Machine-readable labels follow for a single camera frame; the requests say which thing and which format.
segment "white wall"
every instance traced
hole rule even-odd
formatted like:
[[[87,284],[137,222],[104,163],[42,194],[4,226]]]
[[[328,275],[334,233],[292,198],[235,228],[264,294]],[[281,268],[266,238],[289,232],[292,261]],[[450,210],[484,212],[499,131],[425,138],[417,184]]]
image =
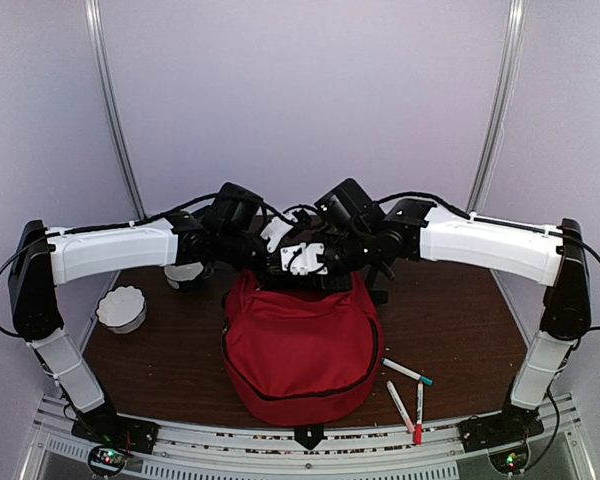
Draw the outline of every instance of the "white wall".
[[[465,204],[507,0],[101,2],[122,125],[155,212],[225,181],[280,207],[347,176]]]
[[[80,225],[128,219],[82,2],[0,0],[0,264],[24,223]],[[59,289],[74,337],[106,277]],[[0,319],[11,328],[6,284]],[[0,479],[12,478],[43,389],[22,341],[0,335]]]
[[[600,253],[600,1],[531,2],[515,96],[485,213],[520,221],[577,219]],[[600,268],[590,258],[593,323]],[[523,328],[538,327],[542,289],[502,275]],[[570,390],[600,460],[600,333],[558,381]]]

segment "wooden table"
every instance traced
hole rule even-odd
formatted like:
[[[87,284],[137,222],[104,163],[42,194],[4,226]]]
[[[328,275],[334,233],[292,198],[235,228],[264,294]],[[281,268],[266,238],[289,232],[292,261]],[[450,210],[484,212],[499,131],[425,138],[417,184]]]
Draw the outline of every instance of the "wooden table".
[[[526,351],[489,271],[452,263],[399,262],[379,307],[386,356],[434,380],[425,420],[501,408]],[[220,352],[222,294],[236,273],[219,267],[199,291],[168,286],[162,269],[122,272],[118,285],[144,292],[145,323],[128,335],[97,326],[85,352],[121,413],[163,420],[261,427],[240,403]],[[400,417],[385,383],[393,380],[415,412],[416,383],[381,367],[366,404],[333,426],[390,425]]]

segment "red bag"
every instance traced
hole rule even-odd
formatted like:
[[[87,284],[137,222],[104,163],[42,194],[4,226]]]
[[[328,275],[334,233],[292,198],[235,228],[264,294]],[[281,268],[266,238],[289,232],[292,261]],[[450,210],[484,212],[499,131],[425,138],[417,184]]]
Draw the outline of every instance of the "red bag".
[[[243,271],[226,300],[227,372],[247,409],[273,425],[351,413],[371,393],[382,360],[382,328],[360,274],[348,292],[306,296],[259,290]]]

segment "zipper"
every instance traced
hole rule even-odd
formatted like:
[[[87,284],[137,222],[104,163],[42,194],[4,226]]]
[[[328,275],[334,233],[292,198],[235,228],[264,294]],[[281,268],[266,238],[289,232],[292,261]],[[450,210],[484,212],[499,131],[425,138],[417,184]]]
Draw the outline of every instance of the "zipper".
[[[227,325],[222,330],[222,356],[225,358],[227,363],[229,363],[231,368],[233,368],[233,370],[240,376],[242,381],[244,383],[246,383],[247,385],[249,385],[249,388],[251,388],[251,390],[253,390],[253,392],[256,395],[258,395],[258,397],[260,397],[262,400],[271,402],[271,401],[276,401],[276,400],[290,400],[290,399],[294,399],[294,398],[320,398],[320,397],[328,397],[331,395],[338,395],[340,393],[348,392],[348,391],[353,390],[354,388],[360,386],[361,384],[366,382],[369,379],[369,377],[371,376],[371,374],[373,373],[373,369],[376,365],[377,358],[378,358],[378,347],[379,347],[379,345],[378,345],[378,327],[376,326],[376,324],[373,320],[371,320],[371,319],[368,319],[368,320],[369,320],[369,324],[371,325],[371,333],[373,335],[373,353],[371,355],[371,362],[369,363],[367,372],[365,373],[365,375],[362,378],[360,378],[359,380],[356,380],[351,385],[347,385],[346,387],[342,387],[342,388],[337,388],[337,389],[333,389],[333,390],[325,390],[324,392],[298,393],[295,395],[287,395],[286,397],[275,397],[272,395],[267,395],[265,393],[262,393],[254,385],[252,385],[251,382],[249,382],[249,380],[247,380],[244,375],[242,375],[242,372],[240,372],[240,370],[238,370],[236,368],[236,366],[233,364],[233,362],[229,358],[229,353],[227,352],[227,335],[229,333],[230,324],[229,324],[228,319],[226,320]]]

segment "marker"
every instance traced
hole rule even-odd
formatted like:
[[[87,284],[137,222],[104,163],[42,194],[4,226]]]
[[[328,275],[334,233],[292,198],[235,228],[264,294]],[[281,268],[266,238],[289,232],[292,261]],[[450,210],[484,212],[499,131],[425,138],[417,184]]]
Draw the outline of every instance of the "marker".
[[[424,397],[424,386],[418,382],[418,409],[416,410],[416,432],[413,434],[413,443],[422,445],[422,400]]]
[[[413,428],[413,422],[409,418],[407,409],[405,408],[404,403],[402,403],[402,399],[398,395],[398,391],[396,390],[396,387],[391,380],[387,382],[387,389],[389,390],[389,395],[391,395],[391,398],[393,399],[393,403],[396,404],[398,413],[402,417],[404,424],[407,426],[407,431],[413,434],[416,431],[415,428]]]
[[[431,380],[430,378],[424,377],[424,376],[420,375],[418,372],[414,372],[413,370],[409,370],[407,367],[403,367],[399,363],[392,362],[388,358],[383,358],[382,364],[385,367],[389,367],[389,368],[395,370],[396,372],[400,372],[401,374],[406,375],[407,377],[413,378],[417,382],[422,382],[425,385],[427,385],[428,387],[433,385],[433,380]]]

